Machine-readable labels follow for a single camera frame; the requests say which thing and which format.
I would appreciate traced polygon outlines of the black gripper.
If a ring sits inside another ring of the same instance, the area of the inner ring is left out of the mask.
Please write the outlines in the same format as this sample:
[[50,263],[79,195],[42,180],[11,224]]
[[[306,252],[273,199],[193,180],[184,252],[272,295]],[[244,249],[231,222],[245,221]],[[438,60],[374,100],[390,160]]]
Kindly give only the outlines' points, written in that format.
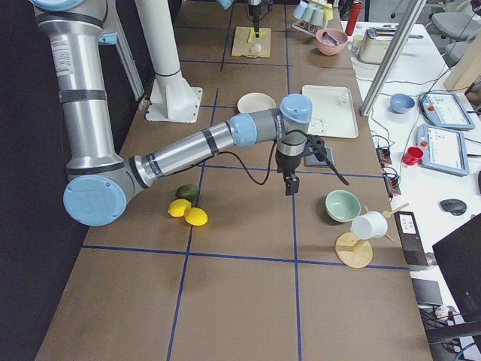
[[256,38],[260,36],[259,21],[262,19],[263,8],[266,7],[268,11],[272,8],[272,1],[268,0],[247,0],[248,17],[253,22],[253,30]]
[[286,196],[292,196],[299,190],[300,180],[294,175],[297,167],[300,165],[302,155],[288,156],[281,152],[275,153],[275,161],[277,164],[277,173],[283,174],[283,180],[286,185]]

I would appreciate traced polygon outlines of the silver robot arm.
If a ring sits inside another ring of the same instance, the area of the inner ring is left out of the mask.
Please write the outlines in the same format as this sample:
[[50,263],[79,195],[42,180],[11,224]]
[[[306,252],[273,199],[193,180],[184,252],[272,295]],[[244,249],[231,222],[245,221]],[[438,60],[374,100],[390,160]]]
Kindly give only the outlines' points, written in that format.
[[65,210],[87,226],[119,218],[126,205],[154,181],[191,168],[233,147],[272,141],[286,194],[298,191],[296,168],[307,152],[311,101],[285,97],[278,108],[241,113],[167,147],[129,159],[114,148],[99,47],[116,47],[136,98],[143,95],[129,44],[113,1],[36,1],[39,29],[50,39],[71,160],[63,194]]
[[[223,10],[227,10],[233,5],[232,0],[216,0]],[[268,0],[247,0],[247,16],[253,23],[253,31],[256,38],[260,37],[260,21],[262,20],[262,9],[264,6],[268,8],[268,12],[272,9],[273,1]]]

